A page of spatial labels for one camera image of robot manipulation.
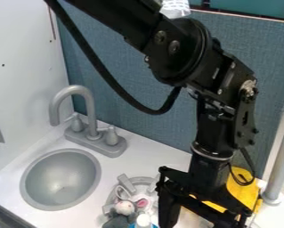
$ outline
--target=faucet handle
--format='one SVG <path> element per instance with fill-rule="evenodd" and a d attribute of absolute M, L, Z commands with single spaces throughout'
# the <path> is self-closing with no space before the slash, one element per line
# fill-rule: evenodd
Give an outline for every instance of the faucet handle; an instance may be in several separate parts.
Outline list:
<path fill-rule="evenodd" d="M 72 123 L 70 124 L 70 128 L 73 132 L 81 132 L 85 129 L 84 123 L 79 117 L 79 114 L 74 112 L 72 115 L 70 115 L 68 118 L 64 120 L 64 122 L 68 122 L 72 120 Z"/>
<path fill-rule="evenodd" d="M 119 136 L 116 132 L 115 126 L 109 125 L 108 127 L 99 128 L 99 132 L 106 132 L 105 143 L 109 146 L 115 146 L 119 142 Z"/>

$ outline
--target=white pole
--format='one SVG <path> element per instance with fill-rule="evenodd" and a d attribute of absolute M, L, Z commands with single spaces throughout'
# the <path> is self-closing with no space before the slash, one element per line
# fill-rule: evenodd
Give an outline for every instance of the white pole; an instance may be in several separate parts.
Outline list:
<path fill-rule="evenodd" d="M 278 205 L 279 194 L 284 184 L 284 137 L 279 148 L 276 161 L 273 165 L 267 187 L 262 195 L 264 202 L 270 205 Z"/>

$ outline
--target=yellow object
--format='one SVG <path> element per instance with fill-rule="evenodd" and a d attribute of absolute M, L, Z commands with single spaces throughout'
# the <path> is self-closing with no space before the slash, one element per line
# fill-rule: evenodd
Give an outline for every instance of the yellow object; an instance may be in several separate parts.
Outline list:
<path fill-rule="evenodd" d="M 246 180 L 252 179 L 252 175 L 245 169 L 240 167 L 232 167 L 232 172 L 237 176 L 238 179 L 240 179 L 242 182 Z M 250 185 L 248 186 L 241 186 L 235 182 L 235 180 L 230 175 L 227 180 L 226 184 L 228 192 L 237 200 L 239 200 L 242 204 L 247 206 L 249 209 L 254 211 L 254 213 L 257 213 L 259 208 L 262 205 L 262 200 L 258 198 L 259 196 L 259 187 L 257 186 L 257 180 L 254 180 Z M 223 208 L 213 202 L 210 201 L 203 201 L 204 204 L 210 206 L 211 208 L 214 208 L 215 210 L 219 212 L 224 212 L 226 208 Z"/>

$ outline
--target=black cable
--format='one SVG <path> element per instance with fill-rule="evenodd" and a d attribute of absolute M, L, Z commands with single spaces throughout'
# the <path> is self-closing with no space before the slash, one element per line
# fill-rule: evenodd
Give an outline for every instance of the black cable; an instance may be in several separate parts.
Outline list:
<path fill-rule="evenodd" d="M 172 106 L 179 93 L 181 92 L 181 87 L 175 87 L 171 93 L 168 95 L 166 101 L 158 110 L 150 109 L 129 94 L 118 81 L 110 74 L 106 66 L 102 63 L 101 59 L 97 56 L 93 48 L 87 43 L 84 36 L 81 34 L 73 20 L 68 16 L 66 11 L 56 0 L 45 0 L 45 2 L 53 9 L 58 18 L 62 21 L 64 26 L 67 28 L 69 33 L 73 36 L 80 49 L 84 52 L 86 58 L 93 64 L 98 73 L 106 81 L 106 83 L 126 102 L 135 107 L 136 109 L 151 114 L 151 115 L 161 115 L 168 112 Z"/>
<path fill-rule="evenodd" d="M 233 178 L 233 180 L 238 184 L 238 185 L 241 185 L 241 186 L 248 186 L 250 184 L 252 184 L 256 178 L 256 169 L 255 169 L 255 165 L 254 165 L 254 162 L 253 160 L 250 158 L 247 150 L 245 148 L 241 148 L 240 149 L 245 161 L 248 163 L 250 169 L 251 169 L 251 173 L 252 173 L 252 179 L 250 181 L 247 181 L 246 178 L 244 176 L 242 176 L 241 178 L 245 179 L 245 182 L 241 182 L 241 180 L 238 179 L 238 177 L 232 172 L 232 169 L 231 169 L 231 163 L 228 163 L 228 166 L 230 168 L 230 172 L 231 172 L 231 176 Z"/>

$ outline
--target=white countertop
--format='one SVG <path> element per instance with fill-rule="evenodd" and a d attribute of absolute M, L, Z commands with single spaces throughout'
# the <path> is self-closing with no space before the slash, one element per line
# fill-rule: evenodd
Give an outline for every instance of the white countertop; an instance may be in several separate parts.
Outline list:
<path fill-rule="evenodd" d="M 66 126 L 64 124 L 63 126 L 55 127 L 45 138 L 39 140 L 0 171 L 0 205 L 28 223 L 33 224 L 35 227 L 101 227 L 105 221 L 101 206 L 105 204 L 113 186 L 117 183 L 119 175 L 125 173 L 129 178 L 135 176 L 155 177 L 158 173 L 158 168 L 161 166 L 168 166 L 182 171 L 188 170 L 191 160 L 189 153 L 152 141 L 138 134 L 118 129 L 118 134 L 127 139 L 128 148 L 120 157 L 111 159 L 65 140 L 63 132 Z M 106 126 L 106 124 L 101 122 L 99 126 Z M 43 211 L 31 207 L 20 195 L 20 178 L 23 172 L 32 161 L 47 152 L 65 148 L 89 151 L 98 159 L 101 164 L 101 180 L 99 185 L 90 197 L 73 208 L 60 211 Z M 276 227 L 269 225 L 270 221 L 268 220 L 270 217 L 267 215 L 276 216 L 279 213 L 280 219 L 283 217 L 282 219 L 284 220 L 282 209 L 271 209 L 271 207 L 265 206 L 263 213 L 260 213 L 256 217 L 258 226 L 252 227 Z M 183 209 L 180 221 L 176 227 L 205 228 L 208 227 L 208 223 Z"/>

